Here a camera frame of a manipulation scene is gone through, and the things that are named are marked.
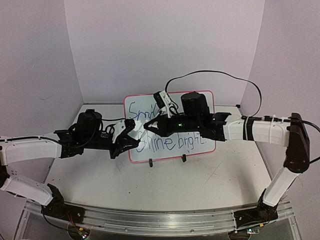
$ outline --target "white tabletop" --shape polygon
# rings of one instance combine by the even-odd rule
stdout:
[[[83,105],[106,119],[124,116],[123,105]],[[240,114],[236,107],[216,112]],[[127,152],[85,149],[83,155],[57,158],[46,182],[67,202],[93,207],[183,211],[242,206],[258,201],[271,179],[255,142],[217,141],[216,151],[181,159],[131,163]]]

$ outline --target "white wall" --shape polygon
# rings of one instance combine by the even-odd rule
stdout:
[[[266,0],[250,80],[263,94],[260,116],[290,116],[320,126],[320,2]],[[241,106],[246,114],[257,108],[255,90],[247,86]],[[311,158],[320,156],[320,134],[307,128]],[[285,159],[285,149],[262,144],[272,173]],[[289,189],[289,199],[304,240],[319,239],[320,162],[314,163]]]
[[[84,102],[122,103],[200,69],[248,78],[263,9],[264,0],[65,0]],[[216,104],[235,105],[245,87],[205,73],[169,90],[212,90]]]
[[[0,136],[46,134],[68,127],[83,98],[63,0],[0,2]],[[43,181],[50,160],[16,164]],[[0,191],[0,233],[12,239],[24,199]]]

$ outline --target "robotic arm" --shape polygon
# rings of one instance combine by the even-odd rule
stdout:
[[[210,113],[205,95],[195,91],[181,96],[184,113],[178,113],[177,109],[172,109],[175,105],[165,91],[153,96],[158,107],[170,114],[155,117],[145,123],[144,128],[161,137],[173,133],[199,132],[203,138],[215,141],[243,140],[287,147],[283,167],[262,193],[257,207],[234,213],[237,229],[278,218],[276,209],[280,198],[310,164],[310,141],[298,113],[282,118]]]
[[[1,137],[0,140],[0,189],[40,203],[44,214],[82,222],[84,210],[64,203],[59,190],[51,185],[36,182],[19,175],[9,164],[42,158],[70,158],[82,155],[84,149],[109,150],[110,158],[136,148],[140,140],[128,136],[135,128],[133,119],[122,119],[103,129],[102,115],[94,109],[79,114],[77,123],[68,130],[57,130],[43,136]]]

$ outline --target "white table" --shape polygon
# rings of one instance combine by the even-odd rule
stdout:
[[[83,105],[106,119],[124,116],[123,105]],[[240,114],[236,107],[216,112]],[[46,183],[67,202],[93,207],[185,211],[229,208],[258,201],[271,179],[255,142],[217,142],[216,151],[181,159],[131,163],[128,153],[110,159],[109,151],[85,149],[83,155],[57,158]]]

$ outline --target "whiteboard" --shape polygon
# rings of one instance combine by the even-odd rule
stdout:
[[[210,112],[215,112],[214,94],[211,91],[198,91],[205,95]],[[187,92],[171,92],[171,99],[179,106],[178,112],[183,111],[181,96]],[[143,135],[144,123],[155,118],[159,108],[153,94],[130,95],[124,98],[125,118],[134,119],[135,128],[129,136],[140,139]],[[202,138],[199,132],[174,133],[169,137],[160,137],[147,131],[141,138],[139,146],[129,151],[129,159],[133,163],[179,158],[212,153],[216,149],[216,142]]]

